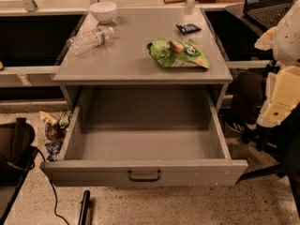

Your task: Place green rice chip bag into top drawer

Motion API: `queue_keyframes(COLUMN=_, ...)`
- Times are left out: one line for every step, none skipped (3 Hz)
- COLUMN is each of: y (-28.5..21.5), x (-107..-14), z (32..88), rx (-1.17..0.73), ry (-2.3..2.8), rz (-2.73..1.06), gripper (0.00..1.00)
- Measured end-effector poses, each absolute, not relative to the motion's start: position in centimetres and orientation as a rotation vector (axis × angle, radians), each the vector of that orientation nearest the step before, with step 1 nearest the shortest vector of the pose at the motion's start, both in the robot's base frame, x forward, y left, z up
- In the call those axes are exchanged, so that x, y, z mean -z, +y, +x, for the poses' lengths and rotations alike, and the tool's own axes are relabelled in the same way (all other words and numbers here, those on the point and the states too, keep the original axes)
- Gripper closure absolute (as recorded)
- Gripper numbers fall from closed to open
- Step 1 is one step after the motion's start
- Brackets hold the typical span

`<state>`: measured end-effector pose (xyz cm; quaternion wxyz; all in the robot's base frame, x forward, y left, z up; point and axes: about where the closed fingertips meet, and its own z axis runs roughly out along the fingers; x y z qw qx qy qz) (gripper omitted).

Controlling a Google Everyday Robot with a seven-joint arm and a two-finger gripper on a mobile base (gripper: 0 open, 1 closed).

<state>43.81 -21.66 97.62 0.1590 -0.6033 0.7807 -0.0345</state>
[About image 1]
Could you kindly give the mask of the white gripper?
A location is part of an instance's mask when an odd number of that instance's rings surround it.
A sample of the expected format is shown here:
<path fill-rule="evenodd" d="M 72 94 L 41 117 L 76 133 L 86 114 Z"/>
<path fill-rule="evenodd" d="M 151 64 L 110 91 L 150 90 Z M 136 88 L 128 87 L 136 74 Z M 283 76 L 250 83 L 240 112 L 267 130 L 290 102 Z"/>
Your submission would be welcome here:
<path fill-rule="evenodd" d="M 276 27 L 264 32 L 255 42 L 258 50 L 268 51 L 273 46 Z M 300 67 L 288 66 L 266 79 L 266 101 L 263 103 L 257 123 L 265 128 L 279 126 L 300 102 Z"/>

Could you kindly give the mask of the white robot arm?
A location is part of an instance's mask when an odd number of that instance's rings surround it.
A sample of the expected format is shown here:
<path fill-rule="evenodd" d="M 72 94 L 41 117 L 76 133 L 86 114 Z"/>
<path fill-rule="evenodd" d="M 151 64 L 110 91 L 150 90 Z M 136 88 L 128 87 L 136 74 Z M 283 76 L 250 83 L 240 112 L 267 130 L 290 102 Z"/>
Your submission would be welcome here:
<path fill-rule="evenodd" d="M 300 102 L 300 1 L 297 0 L 276 27 L 257 39 L 255 48 L 271 50 L 283 68 L 266 79 L 266 101 L 258 124 L 265 128 L 279 126 Z"/>

